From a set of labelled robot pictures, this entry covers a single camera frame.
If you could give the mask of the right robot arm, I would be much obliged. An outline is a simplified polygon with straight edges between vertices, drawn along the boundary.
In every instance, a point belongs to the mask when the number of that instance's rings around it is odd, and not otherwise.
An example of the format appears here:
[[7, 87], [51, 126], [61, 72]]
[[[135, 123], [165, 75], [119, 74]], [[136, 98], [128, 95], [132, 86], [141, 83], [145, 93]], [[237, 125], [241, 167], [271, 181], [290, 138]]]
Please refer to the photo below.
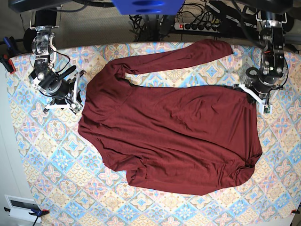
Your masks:
[[43, 112], [70, 109], [77, 114], [83, 109], [79, 81], [86, 71], [77, 72], [74, 65], [66, 70], [55, 69], [59, 53], [54, 45], [53, 29], [60, 26], [63, 3], [62, 0], [10, 0], [8, 6], [18, 13], [32, 11], [29, 28], [35, 31], [31, 44], [35, 62], [29, 80], [37, 91], [52, 99]]

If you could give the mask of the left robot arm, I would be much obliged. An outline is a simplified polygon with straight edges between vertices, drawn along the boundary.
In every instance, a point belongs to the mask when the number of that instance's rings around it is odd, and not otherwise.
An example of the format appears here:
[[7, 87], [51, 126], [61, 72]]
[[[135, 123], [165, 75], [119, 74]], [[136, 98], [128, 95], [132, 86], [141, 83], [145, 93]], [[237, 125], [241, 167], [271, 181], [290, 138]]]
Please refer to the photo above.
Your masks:
[[[246, 70], [247, 79], [238, 85], [261, 106], [269, 107], [270, 92], [279, 90], [279, 79], [288, 76], [288, 66], [284, 54], [285, 33], [283, 24], [287, 23], [286, 12], [293, 8], [292, 0], [240, 0], [244, 5], [240, 9], [236, 1], [232, 4], [241, 16], [240, 25], [244, 35], [261, 49], [260, 68]], [[245, 20], [256, 17], [263, 23], [259, 40], [254, 40], [247, 31]]]

